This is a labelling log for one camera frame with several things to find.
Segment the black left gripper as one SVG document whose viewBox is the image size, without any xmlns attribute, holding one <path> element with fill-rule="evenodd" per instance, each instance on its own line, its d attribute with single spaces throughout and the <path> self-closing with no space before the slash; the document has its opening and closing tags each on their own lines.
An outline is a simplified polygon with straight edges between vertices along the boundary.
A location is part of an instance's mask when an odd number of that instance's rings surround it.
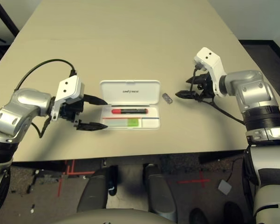
<svg viewBox="0 0 280 224">
<path fill-rule="evenodd" d="M 101 98 L 84 94 L 83 100 L 72 104 L 64 103 L 60 108 L 60 117 L 72 123 L 75 123 L 77 116 L 83 112 L 84 102 L 92 105 L 107 105 L 107 102 Z M 75 125 L 77 130 L 81 131 L 98 131 L 107 128 L 106 125 L 96 122 L 82 123 L 81 120 Z"/>
</svg>

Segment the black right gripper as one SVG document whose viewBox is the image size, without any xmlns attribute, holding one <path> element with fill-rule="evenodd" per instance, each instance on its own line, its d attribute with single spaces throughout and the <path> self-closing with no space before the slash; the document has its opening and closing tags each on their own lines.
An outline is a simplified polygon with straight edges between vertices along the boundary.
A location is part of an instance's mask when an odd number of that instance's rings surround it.
<svg viewBox="0 0 280 224">
<path fill-rule="evenodd" d="M 182 90 L 175 94 L 177 97 L 196 98 L 197 100 L 213 99 L 215 97 L 212 79 L 209 73 L 193 76 L 189 78 L 186 83 L 196 84 L 197 89 L 201 90 L 202 92 L 197 94 L 195 91 Z"/>
</svg>

